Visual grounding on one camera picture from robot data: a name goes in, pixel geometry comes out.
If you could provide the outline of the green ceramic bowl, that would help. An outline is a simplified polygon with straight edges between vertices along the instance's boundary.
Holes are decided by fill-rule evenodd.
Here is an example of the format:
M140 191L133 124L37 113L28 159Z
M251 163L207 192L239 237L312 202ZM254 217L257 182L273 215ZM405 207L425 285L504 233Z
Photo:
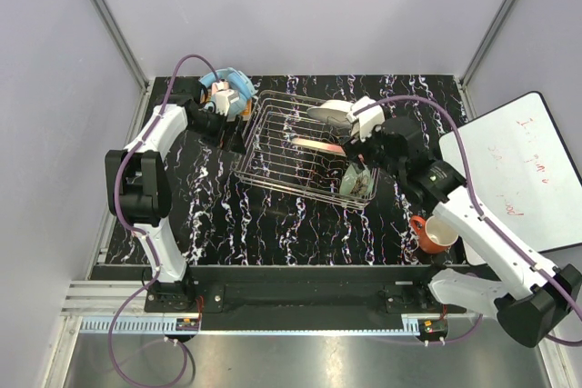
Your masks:
M339 185L339 194L371 199L376 189L376 170L365 165L350 164Z

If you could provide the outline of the white paper plate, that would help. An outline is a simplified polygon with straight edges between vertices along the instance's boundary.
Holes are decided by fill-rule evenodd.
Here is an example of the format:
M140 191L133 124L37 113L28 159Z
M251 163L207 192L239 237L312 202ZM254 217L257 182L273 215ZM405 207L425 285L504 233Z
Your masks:
M350 126L347 115L351 111L352 103L341 100L327 100L321 105L308 107L307 115L324 124L335 127Z

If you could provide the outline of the wire dish rack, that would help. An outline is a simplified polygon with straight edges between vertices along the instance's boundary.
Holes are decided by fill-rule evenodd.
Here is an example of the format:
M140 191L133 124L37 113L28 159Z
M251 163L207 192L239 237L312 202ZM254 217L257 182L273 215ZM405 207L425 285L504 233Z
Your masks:
M292 139L302 137L341 145L351 127L335 127L310 118L306 110L324 103L322 99L267 90L258 96L243 133L246 154L235 173L247 184L294 194L345 208L362 210L371 199L339 194L345 170L354 164L346 157L298 147Z

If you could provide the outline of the pink and cream plate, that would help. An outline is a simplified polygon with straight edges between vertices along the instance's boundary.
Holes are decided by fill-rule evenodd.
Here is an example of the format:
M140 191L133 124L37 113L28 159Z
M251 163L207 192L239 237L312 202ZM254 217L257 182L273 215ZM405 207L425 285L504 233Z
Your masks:
M316 152L332 154L337 156L345 157L346 154L341 145L338 144L330 144L325 143L317 140L296 137L292 139L292 144L298 147L304 147L309 150L313 150Z

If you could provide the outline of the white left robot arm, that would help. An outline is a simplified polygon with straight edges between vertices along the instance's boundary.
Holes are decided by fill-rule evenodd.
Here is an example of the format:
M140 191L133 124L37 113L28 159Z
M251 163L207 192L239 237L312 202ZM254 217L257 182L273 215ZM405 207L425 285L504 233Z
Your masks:
M105 155L109 210L140 241L153 281L169 284L164 298L178 312L195 304L196 289L183 281L186 259L169 223L172 193L166 155L186 131L216 149L244 154L241 124L255 95L252 83L237 71L217 82L206 77L189 92L165 96L133 141Z

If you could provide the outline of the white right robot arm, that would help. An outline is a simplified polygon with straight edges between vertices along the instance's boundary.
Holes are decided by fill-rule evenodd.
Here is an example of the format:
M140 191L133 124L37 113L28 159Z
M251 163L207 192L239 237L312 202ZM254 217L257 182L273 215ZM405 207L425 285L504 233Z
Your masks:
M351 135L342 148L356 164L386 171L402 192L451 228L493 270L494 281L444 268L413 289L418 309L442 304L465 307L498 321L517 343L533 348L577 310L581 272L559 267L511 233L460 173L422 144L422 133L405 117L348 115Z

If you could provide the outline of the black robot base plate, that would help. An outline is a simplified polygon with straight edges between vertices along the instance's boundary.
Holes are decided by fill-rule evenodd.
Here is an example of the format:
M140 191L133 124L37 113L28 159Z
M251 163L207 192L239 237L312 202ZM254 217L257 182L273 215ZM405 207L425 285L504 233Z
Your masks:
M404 329L404 315L459 313L428 291L421 266L198 266L147 292L149 313L202 312L203 330L243 334L372 333Z

